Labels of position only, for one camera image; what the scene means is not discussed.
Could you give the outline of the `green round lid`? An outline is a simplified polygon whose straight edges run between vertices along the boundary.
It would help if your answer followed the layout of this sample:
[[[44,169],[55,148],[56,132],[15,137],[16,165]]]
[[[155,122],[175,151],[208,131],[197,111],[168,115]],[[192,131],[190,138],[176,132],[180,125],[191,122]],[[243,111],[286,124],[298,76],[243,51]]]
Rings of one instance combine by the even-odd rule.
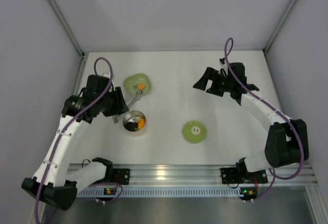
[[[206,139],[207,129],[203,123],[192,120],[184,124],[182,136],[187,142],[198,144]]]

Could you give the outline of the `metal serving tongs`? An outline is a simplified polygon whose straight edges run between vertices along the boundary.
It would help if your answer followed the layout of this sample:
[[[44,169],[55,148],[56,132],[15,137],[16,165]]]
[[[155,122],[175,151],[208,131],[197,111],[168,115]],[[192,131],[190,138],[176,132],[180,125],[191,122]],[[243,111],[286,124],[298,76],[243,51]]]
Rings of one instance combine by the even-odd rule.
[[[142,91],[139,90],[136,92],[136,95],[133,98],[130,98],[127,102],[126,105],[128,107],[127,111],[124,111],[122,114],[119,115],[115,115],[113,116],[113,123],[117,124],[120,119],[128,112],[130,111],[130,109],[135,105],[136,102],[138,102],[139,100],[141,100],[141,96],[142,96]]]

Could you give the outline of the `black round food piece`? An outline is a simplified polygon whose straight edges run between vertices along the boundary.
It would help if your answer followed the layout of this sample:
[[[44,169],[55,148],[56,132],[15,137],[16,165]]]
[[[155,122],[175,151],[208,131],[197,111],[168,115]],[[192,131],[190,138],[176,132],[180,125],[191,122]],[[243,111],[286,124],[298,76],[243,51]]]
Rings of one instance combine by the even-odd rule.
[[[138,123],[135,122],[127,122],[126,129],[128,131],[137,131],[138,130]]]

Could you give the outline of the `orange food piece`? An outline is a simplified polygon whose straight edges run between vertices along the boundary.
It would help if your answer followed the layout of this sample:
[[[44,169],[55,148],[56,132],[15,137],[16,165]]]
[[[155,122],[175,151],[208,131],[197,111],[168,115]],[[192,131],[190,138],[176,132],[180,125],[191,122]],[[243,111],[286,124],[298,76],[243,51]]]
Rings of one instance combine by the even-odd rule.
[[[139,83],[139,84],[137,85],[137,88],[138,88],[138,90],[143,90],[143,89],[145,88],[145,84],[143,84],[143,83]]]

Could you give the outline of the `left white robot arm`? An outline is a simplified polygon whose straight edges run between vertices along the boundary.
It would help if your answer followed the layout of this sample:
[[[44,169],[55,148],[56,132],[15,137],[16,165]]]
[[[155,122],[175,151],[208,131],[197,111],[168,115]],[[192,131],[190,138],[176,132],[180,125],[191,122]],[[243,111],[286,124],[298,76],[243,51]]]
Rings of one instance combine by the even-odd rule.
[[[23,180],[22,189],[35,199],[66,211],[83,189],[113,182],[113,163],[104,158],[92,159],[73,174],[68,174],[68,168],[83,134],[97,115],[111,117],[128,110],[120,87],[113,88],[106,76],[90,75],[80,94],[65,101],[51,147],[34,175]]]

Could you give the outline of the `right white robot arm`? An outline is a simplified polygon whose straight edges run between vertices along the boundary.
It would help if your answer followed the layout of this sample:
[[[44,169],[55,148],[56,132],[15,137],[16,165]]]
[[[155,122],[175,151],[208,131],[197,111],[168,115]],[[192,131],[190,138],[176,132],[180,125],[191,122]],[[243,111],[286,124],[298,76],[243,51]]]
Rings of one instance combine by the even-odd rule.
[[[308,160],[306,123],[286,116],[265,100],[259,88],[247,82],[243,63],[231,63],[220,70],[208,67],[193,88],[220,97],[229,93],[267,131],[264,149],[237,162],[236,167],[242,176],[294,163],[302,166]]]

